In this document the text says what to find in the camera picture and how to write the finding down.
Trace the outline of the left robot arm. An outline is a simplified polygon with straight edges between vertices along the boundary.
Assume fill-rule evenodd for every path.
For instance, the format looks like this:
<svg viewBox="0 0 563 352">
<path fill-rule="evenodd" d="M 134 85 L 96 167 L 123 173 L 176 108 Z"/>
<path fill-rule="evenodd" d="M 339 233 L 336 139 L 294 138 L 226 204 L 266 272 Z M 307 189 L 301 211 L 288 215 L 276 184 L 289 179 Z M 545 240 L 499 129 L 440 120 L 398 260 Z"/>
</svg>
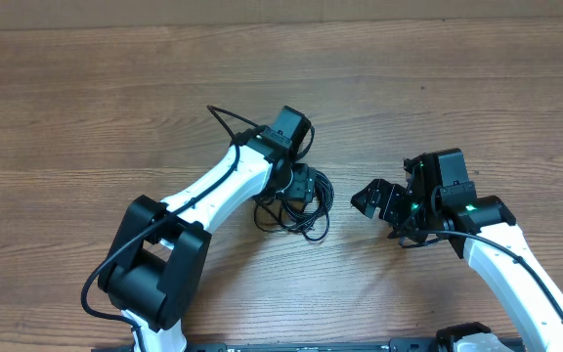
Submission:
<svg viewBox="0 0 563 352">
<path fill-rule="evenodd" d="M 245 201 L 262 196 L 309 202 L 311 121 L 283 107 L 271 125 L 232 134 L 225 156 L 185 190 L 133 200 L 107 258 L 91 274 L 132 329 L 134 351 L 183 351 L 181 320 L 192 303 L 213 233 Z"/>
</svg>

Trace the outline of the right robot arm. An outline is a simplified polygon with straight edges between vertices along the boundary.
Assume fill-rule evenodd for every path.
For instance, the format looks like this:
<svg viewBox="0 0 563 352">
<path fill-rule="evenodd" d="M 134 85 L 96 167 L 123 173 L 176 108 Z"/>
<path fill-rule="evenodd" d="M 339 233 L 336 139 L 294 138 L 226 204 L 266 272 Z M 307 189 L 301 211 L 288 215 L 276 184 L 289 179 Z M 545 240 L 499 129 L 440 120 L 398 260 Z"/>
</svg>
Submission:
<svg viewBox="0 0 563 352">
<path fill-rule="evenodd" d="M 374 179 L 351 198 L 405 249 L 445 241 L 498 299 L 529 351 L 563 351 L 563 293 L 497 196 L 478 197 L 459 149 L 407 158 L 405 185 Z"/>
</svg>

